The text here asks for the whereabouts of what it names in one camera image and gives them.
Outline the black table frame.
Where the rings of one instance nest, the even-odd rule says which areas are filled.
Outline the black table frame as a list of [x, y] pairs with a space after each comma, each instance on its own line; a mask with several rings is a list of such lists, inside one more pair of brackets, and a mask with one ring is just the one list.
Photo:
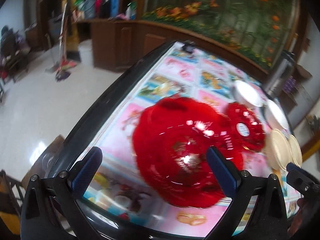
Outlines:
[[[207, 53], [191, 55], [186, 65], [191, 74], [183, 76], [174, 67], [174, 61], [182, 52], [182, 45], [161, 45], [118, 78], [89, 108], [68, 135], [61, 154], [51, 168], [49, 176], [54, 183], [47, 194], [52, 207], [64, 215], [74, 231], [73, 239], [185, 239], [181, 233], [168, 233], [155, 228], [155, 223], [145, 225], [117, 218], [109, 211], [92, 204], [84, 198], [85, 193], [72, 193], [71, 169], [82, 153], [87, 154], [93, 144], [101, 145], [108, 134], [123, 130], [121, 142], [111, 142], [102, 150], [119, 166], [119, 174], [127, 179], [138, 179], [138, 170], [132, 162], [132, 135], [127, 133], [134, 109], [144, 109], [163, 98], [194, 97], [211, 105], [210, 98], [220, 99], [213, 108], [225, 115], [233, 97], [233, 82], [239, 80], [240, 72], [234, 66], [214, 61], [219, 70], [209, 67]], [[251, 85], [260, 95], [261, 89]], [[260, 96], [266, 105], [268, 98]], [[259, 108], [251, 109], [259, 119]]]

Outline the small black table device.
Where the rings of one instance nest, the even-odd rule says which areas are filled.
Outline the small black table device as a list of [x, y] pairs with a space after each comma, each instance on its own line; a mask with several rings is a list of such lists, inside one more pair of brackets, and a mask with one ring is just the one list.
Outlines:
[[182, 46], [182, 50], [185, 53], [193, 54], [195, 50], [195, 43], [193, 41], [186, 40]]

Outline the colourful fruit pattern tablecloth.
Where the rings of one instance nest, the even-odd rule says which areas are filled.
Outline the colourful fruit pattern tablecloth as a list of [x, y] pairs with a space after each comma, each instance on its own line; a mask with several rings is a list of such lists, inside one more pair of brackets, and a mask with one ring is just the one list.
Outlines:
[[121, 223], [205, 237], [231, 203], [206, 161], [212, 145], [240, 170], [275, 173], [287, 216], [296, 214], [285, 165], [302, 159], [279, 102], [236, 66], [176, 43], [89, 143], [103, 161], [81, 200], [88, 220], [106, 237]]

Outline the seated person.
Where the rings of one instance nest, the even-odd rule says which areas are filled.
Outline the seated person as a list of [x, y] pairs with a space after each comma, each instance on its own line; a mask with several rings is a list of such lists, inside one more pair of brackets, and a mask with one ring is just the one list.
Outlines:
[[5, 59], [8, 57], [10, 60], [23, 58], [17, 38], [18, 33], [14, 32], [7, 25], [1, 29], [1, 55]]

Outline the beige plastic bowl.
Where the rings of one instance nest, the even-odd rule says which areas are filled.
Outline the beige plastic bowl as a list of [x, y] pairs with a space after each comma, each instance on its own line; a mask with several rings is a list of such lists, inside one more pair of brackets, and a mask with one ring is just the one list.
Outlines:
[[278, 129], [273, 129], [266, 136], [264, 152], [269, 165], [274, 170], [285, 171], [287, 164], [292, 160], [289, 142]]
[[296, 166], [301, 167], [303, 163], [303, 158], [302, 158], [300, 145], [296, 137], [294, 135], [289, 135], [288, 142], [291, 149], [291, 156], [292, 156], [293, 163]]

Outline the wooden counter cabinet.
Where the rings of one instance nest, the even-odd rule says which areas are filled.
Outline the wooden counter cabinet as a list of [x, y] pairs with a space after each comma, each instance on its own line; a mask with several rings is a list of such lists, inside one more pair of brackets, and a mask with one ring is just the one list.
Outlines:
[[190, 40], [210, 53], [263, 81], [268, 72], [234, 49], [193, 31], [151, 21], [92, 19], [73, 24], [80, 41], [92, 40], [94, 66], [108, 70], [130, 67], [157, 47]]

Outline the steel thermos flask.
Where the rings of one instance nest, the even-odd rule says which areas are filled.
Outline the steel thermos flask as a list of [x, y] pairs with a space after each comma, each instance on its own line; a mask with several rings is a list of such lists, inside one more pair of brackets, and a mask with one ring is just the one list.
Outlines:
[[274, 99], [281, 93], [292, 75], [296, 64], [294, 56], [294, 53], [283, 50], [263, 82], [262, 89], [270, 98]]

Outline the small red gold-rimmed plate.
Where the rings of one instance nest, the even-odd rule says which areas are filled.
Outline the small red gold-rimmed plate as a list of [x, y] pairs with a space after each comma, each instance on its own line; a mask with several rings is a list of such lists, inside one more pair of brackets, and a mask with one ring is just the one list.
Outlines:
[[258, 116], [245, 105], [229, 103], [225, 109], [239, 144], [247, 150], [259, 152], [265, 146], [266, 133]]

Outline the blue thermos jug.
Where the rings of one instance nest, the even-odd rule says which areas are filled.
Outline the blue thermos jug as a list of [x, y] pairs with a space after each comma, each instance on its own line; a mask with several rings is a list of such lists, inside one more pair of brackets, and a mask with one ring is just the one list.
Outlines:
[[110, 17], [114, 18], [119, 14], [120, 0], [111, 0]]

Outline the white paper bowl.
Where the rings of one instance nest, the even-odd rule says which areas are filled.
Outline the white paper bowl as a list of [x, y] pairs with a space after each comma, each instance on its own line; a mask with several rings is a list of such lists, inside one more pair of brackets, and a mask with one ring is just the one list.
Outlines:
[[262, 99], [258, 92], [248, 83], [236, 80], [233, 82], [233, 97], [249, 109], [259, 108], [263, 105]]
[[274, 101], [267, 100], [264, 115], [268, 125], [272, 129], [289, 130], [289, 123], [284, 112]]

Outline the white plastic bucket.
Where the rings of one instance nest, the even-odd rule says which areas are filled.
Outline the white plastic bucket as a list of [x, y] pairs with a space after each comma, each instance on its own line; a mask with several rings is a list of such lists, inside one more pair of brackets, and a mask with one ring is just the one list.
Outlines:
[[84, 40], [79, 43], [78, 51], [81, 63], [87, 66], [94, 66], [92, 40]]

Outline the flower mural panel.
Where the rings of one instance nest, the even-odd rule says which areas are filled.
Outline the flower mural panel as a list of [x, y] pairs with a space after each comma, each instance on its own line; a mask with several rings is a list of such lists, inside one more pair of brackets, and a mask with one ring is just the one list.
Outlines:
[[297, 8], [298, 0], [146, 0], [142, 18], [201, 34], [270, 69]]

